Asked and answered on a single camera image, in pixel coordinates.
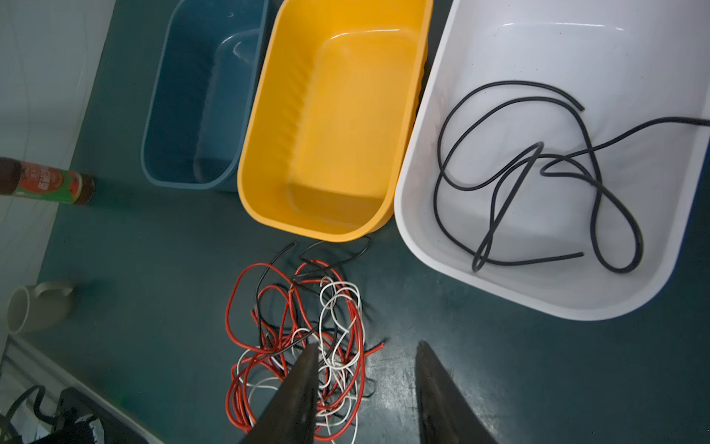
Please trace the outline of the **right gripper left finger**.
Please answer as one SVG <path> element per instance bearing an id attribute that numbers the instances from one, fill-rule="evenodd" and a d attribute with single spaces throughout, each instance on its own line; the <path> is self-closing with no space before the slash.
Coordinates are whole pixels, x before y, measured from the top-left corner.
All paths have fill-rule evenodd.
<path id="1" fill-rule="evenodd" d="M 318 356 L 310 344 L 241 443 L 313 443 L 318 402 Z"/>

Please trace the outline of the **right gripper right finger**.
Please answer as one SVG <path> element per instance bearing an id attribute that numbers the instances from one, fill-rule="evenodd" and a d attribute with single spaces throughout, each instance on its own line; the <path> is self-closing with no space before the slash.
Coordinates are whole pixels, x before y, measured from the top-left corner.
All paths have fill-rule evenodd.
<path id="1" fill-rule="evenodd" d="M 421 443 L 496 443 L 427 342 L 415 358 Z"/>

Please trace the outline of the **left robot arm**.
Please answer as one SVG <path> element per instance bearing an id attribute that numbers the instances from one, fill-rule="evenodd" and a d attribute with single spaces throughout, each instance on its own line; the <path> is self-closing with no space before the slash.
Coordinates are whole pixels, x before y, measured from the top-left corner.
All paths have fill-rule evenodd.
<path id="1" fill-rule="evenodd" d="M 157 443 L 113 406 L 76 387 L 64 388 L 43 408 L 46 387 L 34 385 L 1 403 L 3 443 Z"/>

